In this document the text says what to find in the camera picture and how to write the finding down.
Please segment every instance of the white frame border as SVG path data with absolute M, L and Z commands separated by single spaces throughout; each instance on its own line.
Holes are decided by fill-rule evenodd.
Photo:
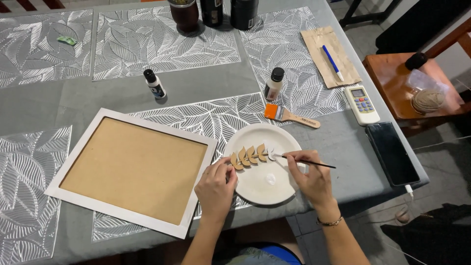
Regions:
M 192 217 L 195 213 L 196 204 L 198 202 L 198 198 L 195 194 L 194 189 L 191 191 L 190 199 L 188 200 L 187 207 L 185 208 L 185 212 L 183 214 L 180 225 L 175 225 L 175 224 L 164 222 L 162 220 L 155 219 L 155 218 L 152 218 L 143 214 L 139 214 L 130 210 L 126 210 L 124 208 L 111 205 L 97 199 L 92 199 L 90 197 L 86 197 L 86 196 L 59 188 L 59 185 L 64 179 L 65 175 L 69 172 L 70 168 L 74 164 L 78 155 L 81 153 L 82 149 L 88 143 L 90 137 L 92 136 L 92 134 L 95 132 L 100 122 L 105 117 L 127 122 L 130 124 L 134 124 L 137 126 L 151 129 L 151 130 L 175 135 L 177 137 L 196 141 L 202 144 L 206 144 L 208 148 L 204 155 L 203 162 L 198 172 L 198 176 L 196 177 L 196 181 L 193 185 L 193 188 L 196 186 L 196 184 L 198 184 L 206 166 L 209 166 L 211 164 L 211 160 L 216 150 L 216 145 L 218 143 L 216 139 L 198 135 L 192 132 L 186 132 L 181 129 L 176 129 L 170 126 L 158 124 L 158 123 L 147 121 L 144 119 L 136 118 L 136 117 L 119 113 L 116 111 L 112 111 L 106 108 L 101 108 L 98 111 L 95 118 L 93 118 L 88 128 L 83 133 L 82 137 L 80 137 L 80 140 L 77 142 L 74 149 L 70 153 L 69 157 L 65 160 L 64 164 L 60 167 L 59 171 L 54 176 L 54 178 L 52 179 L 51 183 L 49 184 L 48 188 L 46 189 L 44 193 L 46 195 L 88 208 L 91 210 L 95 210 L 95 211 L 98 211 L 107 215 L 111 215 L 111 216 L 120 218 L 122 220 L 131 222 L 134 224 L 142 225 L 152 230 L 156 230 L 156 231 L 159 231 L 159 232 L 171 235 L 171 236 L 184 239 L 187 235 Z

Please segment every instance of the white plate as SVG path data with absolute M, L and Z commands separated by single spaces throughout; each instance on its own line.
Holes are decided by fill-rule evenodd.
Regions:
M 224 155 L 236 155 L 242 147 L 247 150 L 251 146 L 257 147 L 264 143 L 275 148 L 274 152 L 283 154 L 289 151 L 301 150 L 298 142 L 285 130 L 270 124 L 252 124 L 234 133 L 224 151 Z M 271 161 L 267 156 L 266 162 L 258 160 L 258 164 L 244 166 L 236 170 L 239 183 L 236 192 L 244 199 L 263 205 L 283 202 L 291 197 L 298 185 L 288 170 L 288 160 L 277 157 Z M 306 172 L 306 166 L 298 163 L 301 172 Z M 275 183 L 271 184 L 269 175 L 273 174 Z

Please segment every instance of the blue pen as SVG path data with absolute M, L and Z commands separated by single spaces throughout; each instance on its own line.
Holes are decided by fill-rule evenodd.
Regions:
M 327 47 L 326 47 L 325 45 L 322 45 L 322 48 L 324 49 L 325 53 L 327 54 L 327 57 L 329 58 L 329 61 L 330 61 L 330 63 L 332 64 L 333 69 L 334 69 L 335 72 L 337 73 L 337 76 L 340 78 L 340 81 L 343 82 L 342 73 L 340 73 L 339 69 L 337 68 L 337 66 L 336 66 L 335 63 L 333 62 L 333 59 L 332 59 L 332 57 L 330 56 L 329 51 L 327 50 Z

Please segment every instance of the gray tablecloth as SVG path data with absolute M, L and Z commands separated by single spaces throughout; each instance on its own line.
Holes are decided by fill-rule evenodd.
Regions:
M 94 30 L 97 13 L 103 11 L 146 8 L 167 5 L 166 1 L 122 4 L 94 8 Z M 350 60 L 363 78 L 370 98 L 381 121 L 392 121 L 420 176 L 416 187 L 429 179 L 417 157 L 401 133 L 398 125 L 363 68 L 360 59 L 347 39 L 325 0 L 262 0 L 258 13 L 309 6 L 321 26 L 331 25 Z M 89 125 L 99 108 L 130 113 L 154 108 L 176 106 L 210 99 L 258 92 L 259 88 L 250 62 L 244 51 L 240 34 L 235 31 L 241 63 L 196 68 L 159 74 L 167 99 L 156 102 L 141 76 L 91 82 L 91 76 L 46 83 L 0 89 L 0 135 L 40 131 L 73 125 L 71 148 Z M 352 111 L 347 110 L 317 119 L 322 126 L 311 128 L 292 124 L 283 127 L 299 142 L 303 149 L 317 149 L 323 161 L 337 166 L 332 170 L 335 197 L 350 211 L 361 211 L 400 193 L 393 190 L 384 175 L 378 159 L 359 126 Z M 248 207 L 229 214 L 226 228 L 235 228 L 282 216 L 294 215 L 310 209 L 302 196 L 281 205 Z M 146 231 L 126 237 L 91 243 L 91 210 L 64 202 L 60 210 L 57 241 L 52 260 L 35 264 L 70 264 L 116 253 L 151 248 L 174 238 Z M 198 221 L 193 222 L 190 235 L 194 235 Z

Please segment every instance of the paintbrush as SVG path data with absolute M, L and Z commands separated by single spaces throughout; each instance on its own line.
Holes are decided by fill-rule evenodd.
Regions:
M 312 127 L 314 129 L 317 129 L 321 126 L 320 122 L 316 120 L 296 116 L 284 107 L 269 103 L 265 107 L 265 118 L 275 120 L 277 122 L 297 122 Z
M 288 159 L 286 156 L 280 155 L 280 154 L 277 154 L 277 153 L 272 153 L 272 155 L 275 156 L 275 157 L 283 157 L 283 158 Z M 303 163 L 303 164 L 311 164 L 311 165 L 317 165 L 317 166 L 325 166 L 325 167 L 330 167 L 330 168 L 336 168 L 334 166 L 324 165 L 324 164 L 321 164 L 321 163 L 311 162 L 311 161 L 307 161 L 307 160 L 296 160 L 296 162 L 297 163 Z

